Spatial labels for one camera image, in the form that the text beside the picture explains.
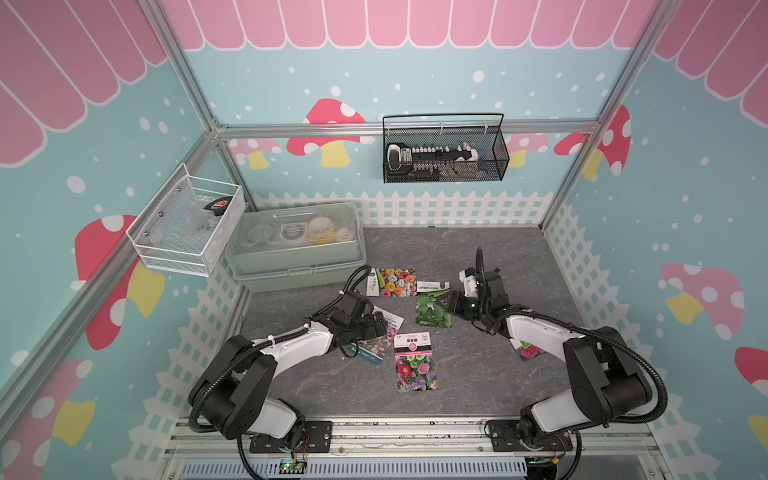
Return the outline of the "multicolour ranunculus seed packet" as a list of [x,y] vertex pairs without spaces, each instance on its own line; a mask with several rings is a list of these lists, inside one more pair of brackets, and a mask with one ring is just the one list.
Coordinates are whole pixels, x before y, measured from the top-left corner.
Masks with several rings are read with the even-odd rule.
[[416,270],[374,268],[367,276],[366,295],[397,298],[416,296]]

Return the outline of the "green pink flower seed packet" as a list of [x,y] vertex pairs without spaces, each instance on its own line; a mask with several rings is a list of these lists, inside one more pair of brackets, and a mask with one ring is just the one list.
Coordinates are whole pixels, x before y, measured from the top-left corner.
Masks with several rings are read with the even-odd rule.
[[521,359],[524,362],[530,359],[533,359],[538,355],[541,355],[544,353],[544,350],[542,350],[541,348],[533,344],[530,344],[528,342],[523,342],[514,338],[510,339],[510,344],[518,352],[518,354],[520,355]]

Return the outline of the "green gourd seed packet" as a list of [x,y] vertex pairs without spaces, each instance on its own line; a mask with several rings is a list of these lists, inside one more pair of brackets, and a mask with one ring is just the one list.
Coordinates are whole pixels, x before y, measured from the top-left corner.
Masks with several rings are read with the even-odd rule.
[[450,328],[452,326],[450,283],[418,281],[416,287],[416,324],[435,328]]

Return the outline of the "pink mixed flower seed packet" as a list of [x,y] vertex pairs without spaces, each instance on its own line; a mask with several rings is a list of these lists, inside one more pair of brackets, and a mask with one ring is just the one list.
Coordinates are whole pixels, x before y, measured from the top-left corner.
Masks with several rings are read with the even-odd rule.
[[396,335],[394,358],[399,392],[425,392],[438,389],[436,362],[433,359],[429,332]]

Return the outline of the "purple flower seed packet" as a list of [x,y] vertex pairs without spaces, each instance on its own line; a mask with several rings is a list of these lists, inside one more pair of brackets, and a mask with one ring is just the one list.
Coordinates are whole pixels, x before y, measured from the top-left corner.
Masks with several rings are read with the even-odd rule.
[[394,344],[394,338],[399,333],[404,319],[379,307],[375,307],[373,311],[382,314],[387,326],[386,334],[345,346],[342,348],[342,351],[349,358],[359,357],[375,366],[379,366],[390,353]]

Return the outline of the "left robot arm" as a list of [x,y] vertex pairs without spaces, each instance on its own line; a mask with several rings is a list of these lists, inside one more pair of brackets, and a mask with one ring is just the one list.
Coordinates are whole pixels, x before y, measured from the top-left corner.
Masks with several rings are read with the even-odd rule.
[[387,330],[383,313],[351,290],[289,332],[261,340],[233,336],[190,391],[189,428],[228,440],[265,435],[293,449],[304,436],[305,417],[268,396],[272,381],[306,360],[383,337]]

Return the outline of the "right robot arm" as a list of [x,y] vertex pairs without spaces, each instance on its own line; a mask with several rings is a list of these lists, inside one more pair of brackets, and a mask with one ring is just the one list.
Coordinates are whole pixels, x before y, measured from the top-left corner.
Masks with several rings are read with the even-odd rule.
[[563,361],[569,388],[520,411],[517,441],[542,449],[557,434],[661,417],[669,394],[659,372],[612,327],[588,329],[510,302],[499,272],[459,273],[452,312],[489,335],[529,343]]

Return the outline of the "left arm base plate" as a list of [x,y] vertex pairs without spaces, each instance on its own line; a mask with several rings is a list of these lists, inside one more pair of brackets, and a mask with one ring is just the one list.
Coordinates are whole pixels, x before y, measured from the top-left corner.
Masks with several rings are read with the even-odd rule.
[[332,431],[331,421],[299,422],[280,439],[266,434],[252,436],[249,452],[253,454],[328,453]]

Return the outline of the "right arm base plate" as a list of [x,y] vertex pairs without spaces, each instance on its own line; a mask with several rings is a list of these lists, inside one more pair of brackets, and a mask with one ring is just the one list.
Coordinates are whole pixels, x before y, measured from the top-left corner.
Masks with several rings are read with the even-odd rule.
[[553,452],[573,450],[569,435],[561,432],[541,432],[537,427],[519,419],[488,420],[483,433],[490,439],[495,452]]

